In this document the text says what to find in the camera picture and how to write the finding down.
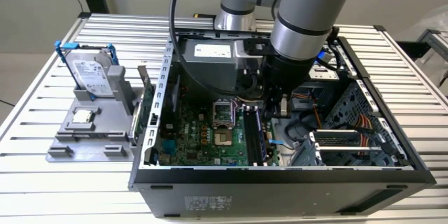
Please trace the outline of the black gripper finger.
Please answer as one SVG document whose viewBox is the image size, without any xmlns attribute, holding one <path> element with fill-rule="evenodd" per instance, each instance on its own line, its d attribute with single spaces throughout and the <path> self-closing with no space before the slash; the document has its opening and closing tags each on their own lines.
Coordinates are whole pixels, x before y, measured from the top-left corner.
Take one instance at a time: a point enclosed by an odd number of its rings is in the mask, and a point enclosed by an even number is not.
<svg viewBox="0 0 448 224">
<path fill-rule="evenodd" d="M 288 119 L 291 118 L 291 102 L 287 94 L 272 94 L 268 96 L 264 109 L 264 118 Z"/>
</svg>

